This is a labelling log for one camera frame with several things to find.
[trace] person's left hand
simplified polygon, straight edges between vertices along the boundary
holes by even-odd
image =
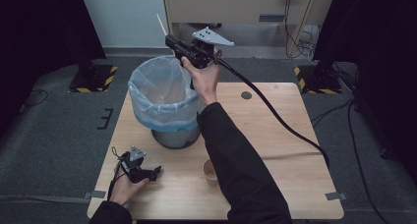
[[[119,177],[119,179],[117,179],[116,183],[114,184],[109,201],[117,202],[122,206],[124,206],[140,189],[142,189],[149,182],[149,178],[145,178],[140,182],[133,184],[121,167],[119,168],[117,177]]]

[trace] small cup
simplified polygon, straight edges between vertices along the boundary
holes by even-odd
[[[215,174],[215,170],[210,159],[208,159],[203,165],[203,172],[205,173],[205,177],[209,185],[218,185],[217,175]]]

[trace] gray floor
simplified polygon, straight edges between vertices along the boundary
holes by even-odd
[[[186,40],[203,26],[183,26]],[[288,58],[277,26],[227,25],[212,29],[237,46],[223,48],[224,60],[252,82],[297,83],[293,68],[311,64],[308,56]],[[152,56],[169,50],[111,52],[108,60],[119,67],[107,92],[69,93],[68,85],[77,66],[65,67],[40,78],[28,103],[41,102],[18,116],[0,144],[0,223],[88,223],[85,192],[94,189],[104,154],[112,137],[132,71]],[[355,66],[340,63],[347,72]],[[237,82],[224,72],[222,82]],[[341,94],[303,94],[311,119],[352,99],[347,88]],[[106,130],[105,109],[114,113]],[[336,190],[346,193],[345,215],[331,224],[384,223],[366,196],[350,136],[347,107],[336,110],[315,127],[321,147],[330,159],[330,174]],[[358,155],[369,191],[382,216],[391,224],[417,223],[417,188],[401,164],[380,158],[381,146],[360,112],[350,115]],[[54,196],[65,202],[45,202],[28,197]],[[296,220],[295,223],[306,223]],[[309,223],[323,223],[310,220]]]

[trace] black jacket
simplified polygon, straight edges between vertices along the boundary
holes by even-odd
[[[207,106],[197,119],[221,191],[231,205],[229,222],[292,223],[288,205],[264,161],[221,105]],[[104,201],[90,223],[132,223],[132,216],[117,203]]]

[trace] hand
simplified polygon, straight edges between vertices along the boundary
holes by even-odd
[[[182,57],[181,62],[184,68],[191,74],[194,90],[199,95],[203,106],[206,107],[211,103],[217,102],[215,91],[221,75],[220,66],[212,64],[206,68],[198,69],[191,64],[187,57]]]
[[[124,206],[140,189],[142,189],[149,182],[149,179],[145,178],[140,182],[133,184],[121,167],[119,168],[117,177],[119,179],[117,179],[116,183],[114,184],[109,201],[117,202],[122,206]]]

